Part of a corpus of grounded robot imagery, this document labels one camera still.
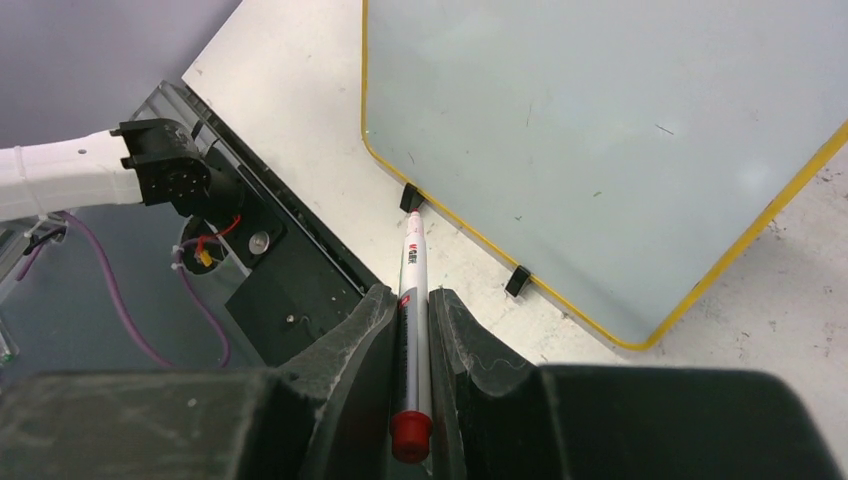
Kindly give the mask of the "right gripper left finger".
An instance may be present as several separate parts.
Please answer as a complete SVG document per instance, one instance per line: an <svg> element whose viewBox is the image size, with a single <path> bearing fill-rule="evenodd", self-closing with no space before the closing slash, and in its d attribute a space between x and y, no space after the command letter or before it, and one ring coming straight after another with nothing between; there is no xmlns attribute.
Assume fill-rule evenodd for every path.
<svg viewBox="0 0 848 480"><path fill-rule="evenodd" d="M277 368L60 372L1 401L5 479L379 479L397 298Z"/></svg>

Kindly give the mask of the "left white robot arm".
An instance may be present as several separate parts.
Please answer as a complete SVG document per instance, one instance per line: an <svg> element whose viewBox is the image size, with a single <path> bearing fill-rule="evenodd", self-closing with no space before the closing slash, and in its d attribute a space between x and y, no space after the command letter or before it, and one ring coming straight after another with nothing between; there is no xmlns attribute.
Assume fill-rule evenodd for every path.
<svg viewBox="0 0 848 480"><path fill-rule="evenodd" d="M164 118L1 152L1 218L99 205L171 204L184 217L229 224L244 186L207 161L190 130Z"/></svg>

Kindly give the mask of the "white red marker pen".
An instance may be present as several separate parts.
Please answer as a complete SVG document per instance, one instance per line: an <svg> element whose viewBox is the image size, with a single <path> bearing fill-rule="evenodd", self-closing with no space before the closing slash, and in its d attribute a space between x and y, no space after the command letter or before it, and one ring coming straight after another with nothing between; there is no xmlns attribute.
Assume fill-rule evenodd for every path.
<svg viewBox="0 0 848 480"><path fill-rule="evenodd" d="M427 245L423 219L410 212L398 289L399 376L389 432L394 458L419 464L430 454L432 380L429 344Z"/></svg>

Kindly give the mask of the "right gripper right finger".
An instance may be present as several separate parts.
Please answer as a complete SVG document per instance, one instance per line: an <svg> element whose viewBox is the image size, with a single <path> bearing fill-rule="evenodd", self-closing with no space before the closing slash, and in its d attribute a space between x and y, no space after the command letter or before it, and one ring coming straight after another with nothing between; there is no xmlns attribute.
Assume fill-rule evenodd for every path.
<svg viewBox="0 0 848 480"><path fill-rule="evenodd" d="M727 369L535 365L429 296L437 479L838 479L798 396Z"/></svg>

